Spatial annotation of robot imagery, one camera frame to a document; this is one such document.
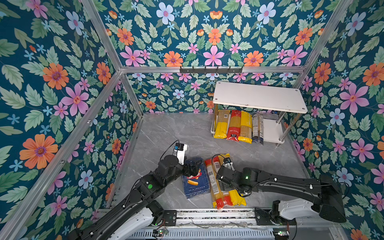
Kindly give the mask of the red-yellow labelled spaghetti pack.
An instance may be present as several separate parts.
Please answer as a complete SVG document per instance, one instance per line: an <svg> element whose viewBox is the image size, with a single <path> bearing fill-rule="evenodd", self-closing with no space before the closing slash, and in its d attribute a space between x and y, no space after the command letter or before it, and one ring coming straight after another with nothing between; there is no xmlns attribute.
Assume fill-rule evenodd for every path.
<svg viewBox="0 0 384 240"><path fill-rule="evenodd" d="M208 171L209 182L211 186L211 195L213 200L213 207L220 210L225 206L225 198L220 189L219 182L216 179L215 167L212 159L205 160L205 165Z"/></svg>

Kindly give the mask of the red spaghetti pack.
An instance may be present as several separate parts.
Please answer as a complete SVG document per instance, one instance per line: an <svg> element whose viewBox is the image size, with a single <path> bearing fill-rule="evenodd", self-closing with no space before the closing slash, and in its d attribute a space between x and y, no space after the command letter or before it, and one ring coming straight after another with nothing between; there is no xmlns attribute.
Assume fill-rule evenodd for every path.
<svg viewBox="0 0 384 240"><path fill-rule="evenodd" d="M239 142L241 131L241 111L233 110L231 112L230 124L227 132L227 140Z"/></svg>

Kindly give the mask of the narrow yellow spaghetti pack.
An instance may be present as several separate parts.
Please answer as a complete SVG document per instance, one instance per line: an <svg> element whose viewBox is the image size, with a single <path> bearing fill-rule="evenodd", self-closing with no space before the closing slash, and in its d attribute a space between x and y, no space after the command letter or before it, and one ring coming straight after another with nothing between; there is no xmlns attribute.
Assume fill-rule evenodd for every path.
<svg viewBox="0 0 384 240"><path fill-rule="evenodd" d="M253 118L250 113L241 111L240 135L239 141L252 144Z"/></svg>

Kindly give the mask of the wide yellow spaghetti pack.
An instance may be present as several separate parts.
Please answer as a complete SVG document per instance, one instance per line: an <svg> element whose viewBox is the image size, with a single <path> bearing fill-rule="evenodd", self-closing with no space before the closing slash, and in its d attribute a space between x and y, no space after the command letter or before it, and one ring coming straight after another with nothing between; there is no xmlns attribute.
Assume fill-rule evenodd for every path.
<svg viewBox="0 0 384 240"><path fill-rule="evenodd" d="M226 139L229 128L230 110L219 110L216 121L215 139Z"/></svg>

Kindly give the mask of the white-label clear spaghetti pack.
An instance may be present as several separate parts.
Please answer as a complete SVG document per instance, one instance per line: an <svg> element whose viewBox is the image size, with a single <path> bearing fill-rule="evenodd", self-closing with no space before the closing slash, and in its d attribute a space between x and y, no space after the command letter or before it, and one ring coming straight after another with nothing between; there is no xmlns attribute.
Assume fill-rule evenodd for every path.
<svg viewBox="0 0 384 240"><path fill-rule="evenodd" d="M252 141L254 143L264 144L264 118L261 114L255 114L252 118Z"/></svg>

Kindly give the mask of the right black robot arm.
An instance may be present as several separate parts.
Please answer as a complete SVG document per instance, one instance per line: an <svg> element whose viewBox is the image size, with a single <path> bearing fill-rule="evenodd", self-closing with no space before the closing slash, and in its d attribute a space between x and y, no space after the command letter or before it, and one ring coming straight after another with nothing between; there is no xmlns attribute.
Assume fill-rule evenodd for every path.
<svg viewBox="0 0 384 240"><path fill-rule="evenodd" d="M248 197L252 192L271 192L296 197L312 203L310 209L327 221L345 223L342 191L339 184L328 176L317 179L301 179L271 174L255 168L243 168L241 172L220 167L216 179L235 188Z"/></svg>

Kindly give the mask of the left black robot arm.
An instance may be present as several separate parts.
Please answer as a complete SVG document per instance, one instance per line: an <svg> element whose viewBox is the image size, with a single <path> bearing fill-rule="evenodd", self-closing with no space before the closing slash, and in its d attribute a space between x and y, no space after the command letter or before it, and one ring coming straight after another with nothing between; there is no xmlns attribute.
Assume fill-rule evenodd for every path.
<svg viewBox="0 0 384 240"><path fill-rule="evenodd" d="M141 177L130 193L103 217L83 230L73 230L69 240L124 240L151 224L159 224L164 209L156 198L180 176L191 177L201 173L203 162L180 164L176 156L161 159L158 167Z"/></svg>

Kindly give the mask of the blue Barilla pasta box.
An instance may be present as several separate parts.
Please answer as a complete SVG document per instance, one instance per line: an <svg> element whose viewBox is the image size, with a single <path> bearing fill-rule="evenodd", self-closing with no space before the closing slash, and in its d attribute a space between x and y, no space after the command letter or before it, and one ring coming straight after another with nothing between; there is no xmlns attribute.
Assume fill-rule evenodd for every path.
<svg viewBox="0 0 384 240"><path fill-rule="evenodd" d="M210 183L209 183L208 172L205 166L205 161L203 160L203 158L193 158L186 161L191 161L191 160L202 160L203 163L201 165L199 174L197 176L195 177L193 176L185 177L184 175L182 176L184 193L187 199L191 199L196 196L207 194L210 192Z"/></svg>

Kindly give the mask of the yellow-ended spaghetti pack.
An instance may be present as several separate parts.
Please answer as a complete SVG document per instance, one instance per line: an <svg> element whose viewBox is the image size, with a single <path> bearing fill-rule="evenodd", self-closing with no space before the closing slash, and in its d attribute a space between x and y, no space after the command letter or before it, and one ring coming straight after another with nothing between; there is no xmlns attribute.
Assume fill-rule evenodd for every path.
<svg viewBox="0 0 384 240"><path fill-rule="evenodd" d="M223 159L224 158L230 158L230 154L220 155L218 156L218 160L220 163L220 166L223 165ZM245 198L241 197L238 193L238 191L222 182L219 182L220 189L224 195L226 206L246 206L247 202Z"/></svg>

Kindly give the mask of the white two-tier shelf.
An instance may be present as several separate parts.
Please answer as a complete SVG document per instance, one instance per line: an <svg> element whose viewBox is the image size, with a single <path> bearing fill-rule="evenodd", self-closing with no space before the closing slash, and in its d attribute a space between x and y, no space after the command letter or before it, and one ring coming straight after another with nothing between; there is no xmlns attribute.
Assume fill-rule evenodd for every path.
<svg viewBox="0 0 384 240"><path fill-rule="evenodd" d="M278 119L264 121L264 141L282 145L300 116L308 112L303 96L298 89L250 85L219 81L213 96L213 103L233 107L278 111ZM286 113L295 113L292 123L283 128Z"/></svg>

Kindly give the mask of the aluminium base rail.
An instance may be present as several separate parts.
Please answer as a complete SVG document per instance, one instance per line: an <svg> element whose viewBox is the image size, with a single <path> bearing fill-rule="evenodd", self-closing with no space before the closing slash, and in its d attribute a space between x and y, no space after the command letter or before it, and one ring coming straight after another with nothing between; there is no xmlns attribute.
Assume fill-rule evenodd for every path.
<svg viewBox="0 0 384 240"><path fill-rule="evenodd" d="M320 217L296 218L295 226L259 226L255 219L254 208L226 208L217 210L213 208L202 209L169 209L177 210L177 222L175 228L244 228L244 229L283 229L289 228L340 228L341 224L323 220ZM126 222L123 227L139 230L146 227L156 227L155 218L150 210L140 210Z"/></svg>

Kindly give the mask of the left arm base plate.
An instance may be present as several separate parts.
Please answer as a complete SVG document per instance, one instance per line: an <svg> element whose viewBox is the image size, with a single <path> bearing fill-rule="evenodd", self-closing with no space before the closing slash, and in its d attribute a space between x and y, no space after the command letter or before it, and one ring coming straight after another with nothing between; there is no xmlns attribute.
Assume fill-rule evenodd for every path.
<svg viewBox="0 0 384 240"><path fill-rule="evenodd" d="M177 222L177 210L165 210L156 218L155 226L175 226Z"/></svg>

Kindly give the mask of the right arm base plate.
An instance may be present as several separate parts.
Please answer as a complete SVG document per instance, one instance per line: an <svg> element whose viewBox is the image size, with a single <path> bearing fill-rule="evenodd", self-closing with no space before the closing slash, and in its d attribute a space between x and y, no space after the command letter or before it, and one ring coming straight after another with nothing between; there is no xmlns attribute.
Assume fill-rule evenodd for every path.
<svg viewBox="0 0 384 240"><path fill-rule="evenodd" d="M287 220L280 216L278 210L254 208L255 219L259 226L295 226L296 220Z"/></svg>

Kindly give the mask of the black hook rail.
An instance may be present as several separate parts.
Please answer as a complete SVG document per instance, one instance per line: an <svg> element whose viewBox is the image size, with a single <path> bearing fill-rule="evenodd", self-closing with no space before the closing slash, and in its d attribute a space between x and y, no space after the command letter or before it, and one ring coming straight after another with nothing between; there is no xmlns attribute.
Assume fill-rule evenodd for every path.
<svg viewBox="0 0 384 240"><path fill-rule="evenodd" d="M186 74L239 74L243 72L243 67L180 67L180 73Z"/></svg>

